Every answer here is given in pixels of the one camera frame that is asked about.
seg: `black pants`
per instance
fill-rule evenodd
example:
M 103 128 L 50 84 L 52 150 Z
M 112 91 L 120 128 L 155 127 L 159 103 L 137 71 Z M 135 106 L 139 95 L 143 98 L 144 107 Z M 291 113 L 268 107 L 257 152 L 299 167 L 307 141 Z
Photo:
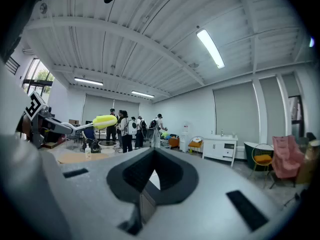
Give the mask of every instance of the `black pants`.
M 110 135 L 112 135 L 112 141 L 116 141 L 116 128 L 114 126 L 110 126 L 106 128 L 106 141 L 110 141 Z
M 142 148 L 144 146 L 144 136 L 142 135 L 142 130 L 138 130 L 135 136 L 135 148 Z
M 122 149 L 123 153 L 132 151 L 132 135 L 122 136 Z

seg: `floor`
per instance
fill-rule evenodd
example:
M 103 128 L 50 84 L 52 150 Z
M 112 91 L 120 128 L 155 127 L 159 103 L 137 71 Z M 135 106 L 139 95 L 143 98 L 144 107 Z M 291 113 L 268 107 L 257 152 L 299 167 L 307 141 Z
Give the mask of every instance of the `floor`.
M 135 146 L 135 141 L 132 141 L 132 147 Z M 149 143 L 146 141 L 143 143 L 143 147 L 148 147 Z M 59 158 L 62 154 L 65 154 L 66 152 L 74 152 L 74 153 L 79 153 L 80 148 L 82 147 L 82 144 L 80 143 L 74 143 L 73 140 L 69 140 L 67 144 L 64 142 L 60 144 L 59 146 L 53 148 L 53 149 L 48 149 L 48 148 L 42 148 L 42 150 L 46 150 L 54 155 L 56 159 Z M 225 161 L 219 161 L 219 160 L 208 160 L 208 163 L 221 163 L 225 164 L 226 166 L 230 166 L 229 162 Z M 307 185 L 304 184 L 297 184 L 296 187 L 294 187 L 293 182 L 289 180 L 280 180 L 277 181 L 276 184 L 270 189 L 270 186 L 273 184 L 274 180 L 272 175 L 268 175 L 266 178 L 266 185 L 265 184 L 265 175 L 266 173 L 263 171 L 255 171 L 253 175 L 250 176 L 252 170 L 248 167 L 246 161 L 238 161 L 235 160 L 233 164 L 233 169 L 242 175 L 245 178 L 248 178 L 253 184 L 257 185 L 257 187 L 261 188 L 261 190 L 271 197 L 274 202 L 276 202 L 280 206 L 284 206 L 289 200 L 291 200 L 294 196 L 295 193 L 301 193 L 301 191 L 305 188 L 307 188 Z M 293 205 L 295 200 L 291 200 L 288 202 L 286 207 L 290 207 Z

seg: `window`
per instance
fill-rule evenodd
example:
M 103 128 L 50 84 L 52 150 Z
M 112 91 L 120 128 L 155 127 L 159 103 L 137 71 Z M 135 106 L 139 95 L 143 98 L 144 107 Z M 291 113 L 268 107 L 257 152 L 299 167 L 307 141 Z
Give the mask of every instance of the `window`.
M 12 74 L 16 75 L 18 68 L 20 65 L 12 58 L 10 57 L 8 61 L 5 64 L 5 67 L 7 70 L 9 70 Z
M 296 140 L 304 136 L 304 111 L 301 102 L 301 96 L 289 97 L 289 106 L 291 114 L 292 135 Z
M 30 68 L 23 80 L 22 88 L 28 95 L 36 91 L 48 103 L 51 86 L 55 77 L 46 66 L 37 58 L 33 59 Z

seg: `ceiling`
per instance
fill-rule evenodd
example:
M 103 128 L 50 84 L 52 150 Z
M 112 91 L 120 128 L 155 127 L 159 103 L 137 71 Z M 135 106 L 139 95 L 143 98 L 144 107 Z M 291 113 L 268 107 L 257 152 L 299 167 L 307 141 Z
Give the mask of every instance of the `ceiling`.
M 197 27 L 212 37 L 224 68 Z M 42 0 L 23 38 L 68 88 L 138 91 L 153 101 L 312 58 L 310 37 L 286 0 Z

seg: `person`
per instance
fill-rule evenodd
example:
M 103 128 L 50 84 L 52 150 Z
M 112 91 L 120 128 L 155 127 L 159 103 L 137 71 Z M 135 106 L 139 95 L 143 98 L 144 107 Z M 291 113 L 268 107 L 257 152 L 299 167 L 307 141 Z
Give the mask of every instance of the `person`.
M 121 136 L 121 130 L 119 129 L 121 120 L 124 118 L 124 115 L 122 114 L 122 110 L 119 110 L 119 119 L 116 125 L 116 133 L 118 135 L 118 140 L 119 140 L 119 147 L 122 149 L 122 136 Z
M 156 126 L 154 128 L 154 135 L 153 138 L 151 140 L 151 147 L 152 148 L 160 148 L 160 136 L 161 136 L 161 132 L 160 130 L 165 130 L 167 131 L 168 128 L 164 127 L 163 122 L 162 122 L 162 115 L 158 114 L 156 116 L 156 118 L 154 119 L 156 121 Z
M 94 127 L 88 127 L 88 128 L 85 128 L 82 132 L 81 132 L 81 135 L 82 135 L 82 142 L 83 142 L 83 145 L 82 145 L 82 149 L 86 149 L 87 147 L 87 143 L 91 143 L 91 141 L 95 140 L 96 139 L 96 136 L 95 136 L 95 131 L 94 131 Z
M 127 111 L 122 110 L 122 116 L 123 118 L 121 120 L 119 129 L 122 136 L 122 150 L 123 153 L 126 153 L 127 151 L 132 151 L 132 135 L 128 134 L 129 119 Z
M 118 116 L 115 114 L 115 109 L 110 109 L 110 115 L 113 115 L 116 117 L 117 120 L 119 120 Z M 106 141 L 110 141 L 110 135 L 112 135 L 112 141 L 116 142 L 116 125 L 111 125 L 106 128 Z
M 138 116 L 138 119 L 136 120 L 136 135 L 135 135 L 135 144 L 134 148 L 139 149 L 144 146 L 144 136 L 142 134 L 142 122 L 144 122 L 141 115 Z

